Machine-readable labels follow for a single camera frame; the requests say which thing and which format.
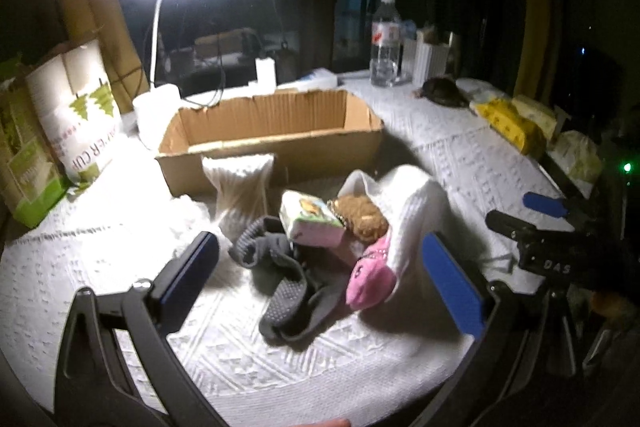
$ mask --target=screw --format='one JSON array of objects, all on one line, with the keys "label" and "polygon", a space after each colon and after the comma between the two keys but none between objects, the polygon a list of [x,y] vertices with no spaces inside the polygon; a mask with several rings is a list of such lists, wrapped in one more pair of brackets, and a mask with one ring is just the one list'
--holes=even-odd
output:
[{"label": "screw", "polygon": [[149,279],[138,279],[133,283],[133,289],[142,292],[151,288],[151,281]]}]

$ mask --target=blue gripper pad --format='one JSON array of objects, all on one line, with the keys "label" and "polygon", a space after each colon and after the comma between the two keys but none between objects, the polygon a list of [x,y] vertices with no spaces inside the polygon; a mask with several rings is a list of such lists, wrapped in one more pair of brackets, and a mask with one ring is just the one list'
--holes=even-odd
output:
[{"label": "blue gripper pad", "polygon": [[422,242],[422,263],[458,330],[478,339],[493,302],[478,268],[463,263],[463,269],[436,233],[430,233]]},{"label": "blue gripper pad", "polygon": [[562,200],[555,200],[543,196],[542,194],[536,194],[535,192],[527,192],[522,198],[522,203],[527,208],[541,212],[551,217],[566,217],[568,210],[562,204]]}]

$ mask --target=plastic water bottle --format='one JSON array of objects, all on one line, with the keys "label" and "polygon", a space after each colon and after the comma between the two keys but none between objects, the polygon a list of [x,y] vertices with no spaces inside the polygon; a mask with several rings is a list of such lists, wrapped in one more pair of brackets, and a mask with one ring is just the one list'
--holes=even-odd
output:
[{"label": "plastic water bottle", "polygon": [[381,1],[371,25],[371,84],[389,87],[398,77],[401,19],[396,0]]}]

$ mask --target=cardboard box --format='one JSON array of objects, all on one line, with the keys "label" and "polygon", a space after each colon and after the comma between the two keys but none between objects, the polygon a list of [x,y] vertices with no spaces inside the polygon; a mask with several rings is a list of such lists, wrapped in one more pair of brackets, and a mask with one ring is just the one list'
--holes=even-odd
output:
[{"label": "cardboard box", "polygon": [[343,90],[233,98],[180,109],[156,159],[174,196],[213,190],[202,156],[274,153],[272,185],[286,185],[371,170],[383,127],[363,100]]}]

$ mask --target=white cloth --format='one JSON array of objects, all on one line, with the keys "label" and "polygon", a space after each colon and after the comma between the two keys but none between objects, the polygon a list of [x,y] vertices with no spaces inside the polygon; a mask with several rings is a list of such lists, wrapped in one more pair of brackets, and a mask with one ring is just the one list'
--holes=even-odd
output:
[{"label": "white cloth", "polygon": [[[559,228],[521,203],[527,190],[555,191],[470,112],[413,100],[408,87],[348,85],[385,120],[396,138],[395,158],[408,152],[445,187],[454,219],[469,231],[459,237],[463,254],[484,260],[486,273],[495,271],[515,289],[531,291],[537,280],[518,270],[504,273],[501,258],[515,253],[515,245],[487,232],[482,216],[499,208]],[[389,201],[395,190],[409,190],[399,189],[400,182],[386,188]],[[391,204],[395,223],[402,221],[395,214],[400,207]],[[7,244],[0,261],[0,347],[37,401],[52,409],[60,336],[74,292],[83,285],[98,294],[124,291],[136,279],[152,279],[209,223],[208,206],[172,200],[158,164],[129,139],[82,197],[62,201],[37,230]],[[190,377],[234,427],[340,416],[355,426],[372,423],[442,383],[471,342],[458,334],[418,270],[405,271],[389,302],[336,322],[303,352],[264,344],[257,323],[267,302],[251,274],[223,255],[184,327],[170,337]],[[126,335],[119,338],[144,400],[159,407]]]}]

